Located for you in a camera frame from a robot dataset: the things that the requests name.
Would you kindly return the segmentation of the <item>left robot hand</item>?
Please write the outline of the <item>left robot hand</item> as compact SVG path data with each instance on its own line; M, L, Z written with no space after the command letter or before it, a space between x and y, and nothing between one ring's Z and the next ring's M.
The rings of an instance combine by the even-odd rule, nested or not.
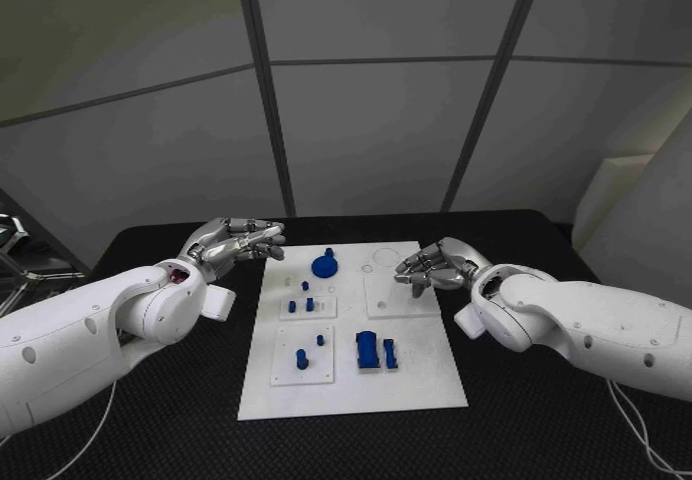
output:
M219 280L242 261L284 260L284 224L277 221L219 217L192 233L177 259L193 265L205 282Z

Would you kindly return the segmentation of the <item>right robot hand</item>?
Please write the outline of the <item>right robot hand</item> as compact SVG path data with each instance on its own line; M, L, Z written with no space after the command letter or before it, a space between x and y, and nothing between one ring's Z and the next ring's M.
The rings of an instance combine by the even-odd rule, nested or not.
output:
M394 280L411 286L412 298L418 299L428 288L469 289L492 266L464 241L446 237L404 259L395 268Z

